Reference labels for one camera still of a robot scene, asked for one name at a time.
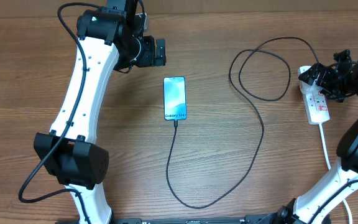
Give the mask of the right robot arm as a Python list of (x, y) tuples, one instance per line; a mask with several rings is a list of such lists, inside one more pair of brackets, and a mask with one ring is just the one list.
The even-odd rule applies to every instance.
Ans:
[[(341, 103), (350, 96), (358, 96), (358, 61), (352, 61), (349, 50), (335, 53), (334, 60), (329, 66), (316, 63), (298, 70), (310, 124), (321, 126), (329, 120), (329, 100)], [(336, 155), (335, 163), (307, 193), (260, 222), (330, 223), (330, 211), (358, 190), (358, 119), (341, 138)]]

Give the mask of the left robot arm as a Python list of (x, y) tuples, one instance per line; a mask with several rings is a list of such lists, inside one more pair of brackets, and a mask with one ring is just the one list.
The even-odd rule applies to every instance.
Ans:
[(109, 154), (96, 145), (98, 117), (113, 72), (165, 65), (165, 41), (146, 35), (147, 23), (142, 1), (86, 5), (70, 34), (77, 53), (62, 107), (49, 132), (35, 136), (39, 167), (71, 194), (80, 223), (114, 222), (103, 187)]

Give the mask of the blue-screen smartphone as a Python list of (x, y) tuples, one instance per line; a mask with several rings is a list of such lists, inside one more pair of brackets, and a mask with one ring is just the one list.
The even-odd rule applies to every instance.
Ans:
[(163, 102), (165, 120), (187, 119), (184, 77), (165, 77), (163, 79)]

